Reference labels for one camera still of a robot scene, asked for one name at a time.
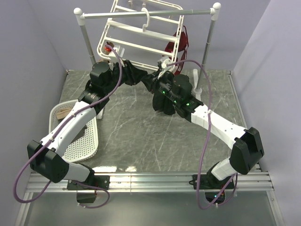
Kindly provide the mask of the black striped underwear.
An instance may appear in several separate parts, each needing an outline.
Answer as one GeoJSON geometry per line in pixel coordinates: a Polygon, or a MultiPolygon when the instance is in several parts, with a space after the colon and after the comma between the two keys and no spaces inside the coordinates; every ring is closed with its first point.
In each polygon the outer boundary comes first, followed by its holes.
{"type": "Polygon", "coordinates": [[[152,107],[154,111],[163,112],[166,115],[175,114],[172,101],[159,91],[154,92],[152,98],[152,107]]]}

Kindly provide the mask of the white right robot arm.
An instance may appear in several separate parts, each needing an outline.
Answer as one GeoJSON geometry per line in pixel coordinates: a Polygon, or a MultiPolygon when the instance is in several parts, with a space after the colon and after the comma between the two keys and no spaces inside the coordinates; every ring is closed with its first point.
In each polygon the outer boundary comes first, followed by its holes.
{"type": "Polygon", "coordinates": [[[216,163],[206,174],[209,189],[223,185],[233,174],[246,175],[264,156],[260,133],[254,127],[238,126],[221,117],[192,94],[192,84],[186,75],[166,72],[161,77],[148,74],[143,84],[153,94],[153,109],[167,115],[177,113],[188,122],[205,128],[230,149],[230,157],[216,163]]]}

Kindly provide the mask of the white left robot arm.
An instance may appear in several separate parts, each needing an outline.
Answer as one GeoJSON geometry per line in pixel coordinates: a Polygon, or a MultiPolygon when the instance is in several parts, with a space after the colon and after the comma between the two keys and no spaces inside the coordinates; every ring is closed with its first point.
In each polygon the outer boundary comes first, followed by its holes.
{"type": "Polygon", "coordinates": [[[132,65],[128,60],[110,68],[106,62],[95,63],[73,109],[60,124],[39,142],[31,141],[27,146],[30,168],[53,183],[63,179],[77,181],[84,189],[96,184],[95,172],[90,167],[63,159],[67,147],[105,107],[116,89],[126,84],[138,84],[148,73],[132,65]]]}

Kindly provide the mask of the white clip hanger frame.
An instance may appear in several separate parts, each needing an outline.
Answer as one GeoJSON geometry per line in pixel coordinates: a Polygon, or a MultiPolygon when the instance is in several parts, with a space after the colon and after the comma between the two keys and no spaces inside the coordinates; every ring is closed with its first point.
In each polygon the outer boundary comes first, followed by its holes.
{"type": "Polygon", "coordinates": [[[113,43],[123,59],[137,67],[157,70],[161,57],[177,60],[183,19],[179,15],[108,18],[97,53],[108,59],[104,46],[113,43]]]}

